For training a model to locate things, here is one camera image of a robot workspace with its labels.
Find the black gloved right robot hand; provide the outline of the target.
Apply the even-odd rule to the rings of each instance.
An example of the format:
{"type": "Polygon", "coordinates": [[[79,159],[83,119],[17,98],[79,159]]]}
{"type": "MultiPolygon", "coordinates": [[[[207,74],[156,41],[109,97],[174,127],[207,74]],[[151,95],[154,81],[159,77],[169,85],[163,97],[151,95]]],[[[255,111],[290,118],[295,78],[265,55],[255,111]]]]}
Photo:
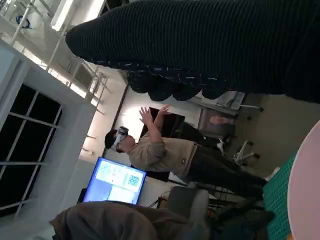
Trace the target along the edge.
{"type": "Polygon", "coordinates": [[[320,101],[317,0],[138,0],[70,29],[77,57],[227,91],[320,101]]]}

